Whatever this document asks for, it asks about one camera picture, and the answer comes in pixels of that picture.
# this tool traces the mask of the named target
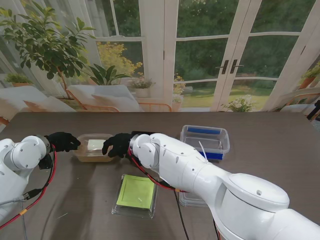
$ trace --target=white cushion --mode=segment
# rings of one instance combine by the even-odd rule
[[[100,106],[111,106],[119,109],[120,112],[141,112],[139,103],[123,96],[107,96],[93,94]]]
[[[71,85],[68,90],[82,103],[98,106],[98,101],[92,95],[126,97],[136,101],[125,85]]]
[[[304,115],[309,115],[315,107],[316,106],[314,104],[294,104],[285,106],[280,110],[280,112],[302,113]]]
[[[24,101],[32,112],[76,112],[59,99],[49,96],[43,101]]]
[[[19,86],[0,89],[0,116],[9,121],[22,109],[26,101],[43,101],[47,98],[33,86]]]

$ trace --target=green cloth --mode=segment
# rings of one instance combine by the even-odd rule
[[[125,175],[117,205],[149,209],[154,196],[155,184],[147,177]]]

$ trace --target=chair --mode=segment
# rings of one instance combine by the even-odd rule
[[[290,112],[290,113],[302,113],[308,116],[313,109],[315,109],[314,102],[320,97],[320,93],[308,93],[301,94],[293,97],[281,110],[280,112]],[[318,111],[310,121],[313,121],[318,115]]]
[[[67,92],[84,110],[120,112],[115,106],[100,105],[92,95],[126,97],[137,102],[125,85],[71,85]],[[141,112],[172,112],[165,103],[138,102]]]
[[[75,112],[62,101],[54,97],[47,97],[41,91],[33,86],[20,86],[0,89],[0,123],[8,125],[11,119],[19,112],[33,112],[27,104],[44,103],[50,104],[52,109],[48,112]]]

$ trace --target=blue strip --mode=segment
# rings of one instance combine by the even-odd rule
[[[206,152],[205,155],[202,151],[199,151],[199,153],[202,155],[202,156],[205,156],[208,158],[208,159],[218,159],[218,160],[222,160],[222,157],[223,157],[223,154],[221,153],[214,153],[214,152]]]
[[[198,133],[198,134],[220,134],[221,130],[210,130],[204,128],[195,128],[195,127],[188,127],[188,132],[191,133]]]

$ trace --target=door handle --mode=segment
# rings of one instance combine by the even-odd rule
[[[245,65],[236,65],[237,61],[238,61],[238,59],[233,60],[232,67],[231,67],[231,70],[230,70],[231,74],[234,73],[236,67],[244,67],[245,66]]]
[[[225,60],[223,66],[216,66],[215,68],[216,69],[222,69],[222,73],[221,74],[225,74],[226,70],[227,70],[228,63],[229,63],[229,60]]]

